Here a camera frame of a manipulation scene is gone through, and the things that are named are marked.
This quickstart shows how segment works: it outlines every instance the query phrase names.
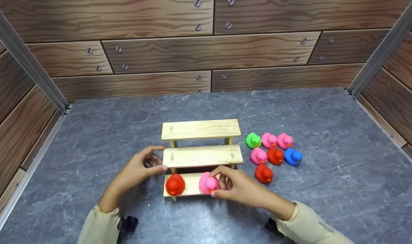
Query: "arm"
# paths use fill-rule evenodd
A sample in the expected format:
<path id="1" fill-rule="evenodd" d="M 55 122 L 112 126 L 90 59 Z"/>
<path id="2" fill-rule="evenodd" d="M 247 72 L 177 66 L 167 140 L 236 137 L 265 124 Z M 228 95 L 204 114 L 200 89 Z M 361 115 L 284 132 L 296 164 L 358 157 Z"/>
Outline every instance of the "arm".
<path id="1" fill-rule="evenodd" d="M 278 230 L 298 244 L 351 244 L 340 232 L 326 224 L 311 208 L 272 193 L 242 170 L 220 166 L 210 176 L 220 175 L 220 189 L 213 197 L 250 207 L 261 207 L 277 217 Z"/>
<path id="2" fill-rule="evenodd" d="M 101 200 L 88 214 L 79 235 L 78 244 L 116 243 L 120 221 L 119 204 L 123 195 L 149 176 L 167 170 L 161 158 L 153 151 L 162 146 L 149 146 L 135 154 L 104 191 Z"/>

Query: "marble table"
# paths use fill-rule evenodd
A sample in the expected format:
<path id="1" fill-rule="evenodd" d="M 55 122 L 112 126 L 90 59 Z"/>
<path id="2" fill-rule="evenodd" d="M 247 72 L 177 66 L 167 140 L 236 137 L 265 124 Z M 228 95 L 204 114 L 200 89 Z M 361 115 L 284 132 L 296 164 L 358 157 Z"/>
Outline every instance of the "marble table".
<path id="1" fill-rule="evenodd" d="M 313 208 L 355 243 L 412 243 L 412 163 L 342 88 L 242 91 L 79 100 L 0 232 L 0 244 L 76 243 L 82 224 L 127 160 L 160 140 L 163 122 L 239 120 L 244 164 L 254 164 L 244 137 L 292 135 L 299 167 L 273 166 L 267 186 Z M 180 146 L 222 140 L 181 141 Z M 208 196 L 162 196 L 163 176 L 124 199 L 139 218 L 124 243 L 291 243 L 263 227 L 270 214 Z"/>

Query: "wooden shelf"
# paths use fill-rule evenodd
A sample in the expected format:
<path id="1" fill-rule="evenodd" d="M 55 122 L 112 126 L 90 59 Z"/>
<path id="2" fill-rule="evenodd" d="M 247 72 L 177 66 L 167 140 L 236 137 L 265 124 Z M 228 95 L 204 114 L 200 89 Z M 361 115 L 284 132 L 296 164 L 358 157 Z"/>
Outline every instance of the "wooden shelf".
<path id="1" fill-rule="evenodd" d="M 162 140 L 189 140 L 204 138 L 233 138 L 240 136 L 237 119 L 165 122 Z"/>
<path id="2" fill-rule="evenodd" d="M 176 197 L 203 195 L 203 193 L 198 188 L 198 183 L 200 182 L 200 177 L 202 174 L 203 173 L 180 174 L 180 176 L 185 181 L 185 190 L 182 192 L 182 194 Z M 173 197 L 172 195 L 168 194 L 167 190 L 165 189 L 165 184 L 167 183 L 167 180 L 168 178 L 170 178 L 170 176 L 171 175 L 165 175 L 164 197 L 166 198 Z"/>
<path id="3" fill-rule="evenodd" d="M 239 145 L 167 148 L 162 163 L 168 168 L 190 168 L 243 163 Z"/>

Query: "beige sleeve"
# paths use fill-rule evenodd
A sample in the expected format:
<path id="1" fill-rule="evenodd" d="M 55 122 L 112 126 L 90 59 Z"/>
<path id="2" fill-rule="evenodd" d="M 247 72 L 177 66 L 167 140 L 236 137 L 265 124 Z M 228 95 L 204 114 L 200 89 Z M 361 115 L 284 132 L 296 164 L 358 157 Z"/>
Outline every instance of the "beige sleeve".
<path id="1" fill-rule="evenodd" d="M 102 213 L 96 205 L 85 220 L 78 244 L 116 244 L 120 232 L 117 229 L 119 221 L 119 208 L 110 213 Z"/>
<path id="2" fill-rule="evenodd" d="M 347 237 L 326 224 L 307 205 L 294 201 L 297 205 L 288 221 L 277 219 L 277 228 L 297 244 L 352 244 Z"/>

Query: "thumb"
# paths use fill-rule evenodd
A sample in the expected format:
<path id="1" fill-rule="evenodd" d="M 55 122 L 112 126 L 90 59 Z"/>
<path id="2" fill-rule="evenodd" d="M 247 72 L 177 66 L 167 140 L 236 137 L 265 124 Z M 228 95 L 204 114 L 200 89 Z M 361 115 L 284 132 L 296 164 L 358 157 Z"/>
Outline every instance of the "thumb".
<path id="1" fill-rule="evenodd" d="M 147 168 L 147 176 L 159 175 L 168 170 L 168 167 L 165 165 L 157 165 L 152 168 Z"/>
<path id="2" fill-rule="evenodd" d="M 214 198 L 230 199 L 230 192 L 229 190 L 214 190 L 210 193 L 210 196 Z"/>

